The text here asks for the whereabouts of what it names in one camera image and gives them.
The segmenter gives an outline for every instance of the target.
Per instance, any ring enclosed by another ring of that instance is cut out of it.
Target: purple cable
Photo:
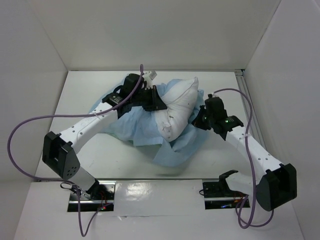
[[[65,182],[65,183],[68,183],[72,186],[75,187],[76,189],[76,193],[77,193],[77,198],[78,198],[78,220],[79,220],[79,228],[80,228],[80,232],[81,232],[81,236],[82,237],[85,237],[88,233],[88,230],[89,230],[89,226],[93,220],[93,218],[98,214],[98,212],[105,206],[107,205],[104,205],[100,208],[98,208],[98,210],[93,214],[93,216],[91,217],[90,221],[89,221],[89,224],[88,224],[88,227],[86,229],[86,232],[83,233],[83,229],[82,229],[82,223],[81,223],[81,204],[80,204],[80,194],[81,194],[81,191],[78,189],[77,185],[75,185],[72,181],[68,181],[68,180],[63,180],[63,179],[56,179],[56,178],[47,178],[47,177],[38,177],[38,176],[34,176],[34,175],[31,175],[29,173],[27,173],[26,171],[24,171],[22,168],[20,168],[17,163],[15,162],[14,158],[13,158],[13,155],[11,153],[11,141],[12,141],[12,138],[14,136],[14,134],[16,133],[16,131],[24,124],[26,123],[29,123],[29,122],[32,122],[34,120],[39,120],[39,119],[49,119],[49,118],[88,118],[88,117],[94,117],[94,116],[99,116],[99,115],[103,115],[103,114],[106,114],[112,110],[116,110],[117,108],[121,107],[126,101],[129,100],[129,98],[131,98],[131,96],[134,94],[134,92],[138,89],[141,81],[142,81],[142,76],[144,74],[144,66],[141,64],[140,65],[140,77],[138,79],[138,82],[136,83],[136,85],[134,86],[132,92],[130,92],[130,94],[122,101],[120,102],[119,104],[117,104],[116,106],[113,106],[112,108],[106,110],[106,111],[102,111],[102,112],[99,112],[97,114],[71,114],[71,115],[67,115],[67,114],[57,114],[57,115],[44,115],[44,116],[36,116],[36,117],[32,117],[32,118],[29,118],[27,120],[24,120],[22,122],[20,122],[13,130],[12,132],[10,133],[9,135],[9,138],[8,138],[8,141],[7,141],[7,145],[6,145],[6,150],[7,150],[7,153],[8,153],[8,156],[9,156],[9,159],[11,161],[11,163],[15,166],[16,169],[18,169],[22,174],[26,175],[27,177],[29,178],[32,178],[34,180],[38,180],[38,181],[51,181],[51,182]]]
[[[247,97],[247,95],[245,95],[242,91],[238,90],[238,89],[235,89],[235,88],[223,88],[223,89],[220,89],[220,90],[217,90],[217,91],[214,91],[213,93],[216,94],[216,93],[219,93],[219,92],[222,92],[222,91],[235,91],[235,92],[238,92],[240,93],[245,99],[246,101],[248,102],[249,104],[249,108],[250,108],[250,115],[249,115],[249,119],[248,119],[248,124],[245,128],[245,138],[244,138],[244,143],[245,143],[245,150],[246,150],[246,154],[248,155],[248,158],[249,158],[249,162],[250,162],[250,166],[251,166],[251,173],[252,173],[252,182],[253,182],[253,194],[252,194],[252,197],[253,197],[253,200],[252,200],[252,206],[251,206],[251,214],[250,214],[250,217],[249,217],[249,220],[248,222],[245,222],[242,218],[241,218],[241,212],[242,212],[242,209],[245,205],[245,202],[246,200],[248,199],[248,196],[246,196],[242,202],[241,202],[241,205],[240,205],[240,208],[239,208],[239,212],[238,212],[238,206],[239,206],[239,203],[236,205],[235,207],[235,212],[238,216],[238,223],[240,225],[240,227],[242,229],[247,229],[248,227],[255,227],[255,228],[258,228],[258,227],[263,227],[265,225],[267,225],[268,223],[270,223],[270,221],[272,220],[273,216],[274,216],[274,211],[272,210],[272,213],[271,213],[271,216],[269,218],[268,221],[266,221],[265,223],[263,224],[260,224],[260,225],[252,225],[252,221],[254,219],[254,215],[255,215],[255,210],[256,210],[256,200],[257,200],[257,185],[256,185],[256,172],[255,172],[255,166],[254,166],[254,161],[252,160],[252,156],[251,156],[251,153],[250,153],[250,150],[249,150],[249,144],[248,144],[248,132],[249,132],[249,128],[250,128],[250,124],[251,124],[251,121],[252,121],[252,117],[253,117],[253,107],[252,107],[252,104],[251,104],[251,101],[250,99]]]

